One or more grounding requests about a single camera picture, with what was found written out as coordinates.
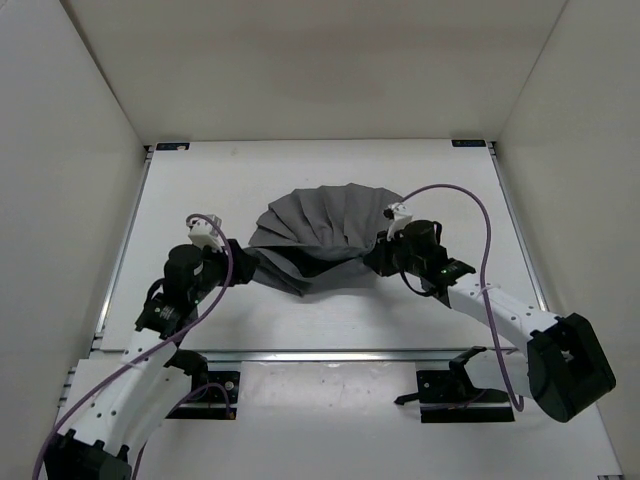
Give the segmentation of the grey pleated skirt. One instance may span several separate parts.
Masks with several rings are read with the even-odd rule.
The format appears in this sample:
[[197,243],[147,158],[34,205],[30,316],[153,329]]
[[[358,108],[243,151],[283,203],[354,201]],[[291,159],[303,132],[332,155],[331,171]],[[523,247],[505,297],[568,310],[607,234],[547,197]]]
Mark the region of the grey pleated skirt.
[[383,211],[400,200],[384,187],[349,183],[270,202],[245,249],[258,261],[253,280],[299,297],[361,283],[373,274],[363,258],[388,228]]

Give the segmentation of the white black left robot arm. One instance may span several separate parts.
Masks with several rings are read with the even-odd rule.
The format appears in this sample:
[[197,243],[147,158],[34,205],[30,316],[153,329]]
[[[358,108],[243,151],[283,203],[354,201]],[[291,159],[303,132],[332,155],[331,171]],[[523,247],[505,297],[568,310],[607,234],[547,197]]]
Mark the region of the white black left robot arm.
[[206,359],[181,348],[213,290],[249,283],[258,262],[235,240],[172,248],[149,289],[117,370],[67,410],[38,467],[49,479],[133,479],[154,430],[211,385]]

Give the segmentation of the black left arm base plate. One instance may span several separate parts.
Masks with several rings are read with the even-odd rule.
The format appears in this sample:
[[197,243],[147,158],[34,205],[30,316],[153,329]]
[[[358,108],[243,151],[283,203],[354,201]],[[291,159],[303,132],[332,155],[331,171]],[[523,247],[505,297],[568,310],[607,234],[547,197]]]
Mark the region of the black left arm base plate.
[[179,350],[168,366],[181,369],[190,379],[190,388],[167,419],[233,421],[237,418],[241,380],[238,367],[212,367],[203,355],[187,350]]

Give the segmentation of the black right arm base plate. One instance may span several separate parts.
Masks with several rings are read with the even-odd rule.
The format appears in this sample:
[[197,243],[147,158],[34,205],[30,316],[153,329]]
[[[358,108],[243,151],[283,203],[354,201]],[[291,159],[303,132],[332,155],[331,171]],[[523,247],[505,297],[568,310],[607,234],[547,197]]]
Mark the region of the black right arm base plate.
[[474,346],[449,360],[446,369],[420,367],[417,391],[398,396],[394,404],[417,402],[422,423],[514,422],[508,394],[501,388],[473,386],[464,370],[471,359],[488,352],[486,347]]

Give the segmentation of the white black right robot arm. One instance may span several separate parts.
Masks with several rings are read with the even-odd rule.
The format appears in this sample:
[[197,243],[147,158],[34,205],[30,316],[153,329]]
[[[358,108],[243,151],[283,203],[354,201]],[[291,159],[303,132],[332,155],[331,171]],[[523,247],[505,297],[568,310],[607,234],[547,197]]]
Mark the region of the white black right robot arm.
[[613,370],[586,318],[543,311],[505,293],[449,256],[441,231],[439,223],[420,220],[393,235],[380,232],[364,263],[381,277],[417,277],[417,295],[479,321],[515,350],[472,347],[454,357],[427,402],[452,407],[487,390],[514,392],[566,423],[615,388]]

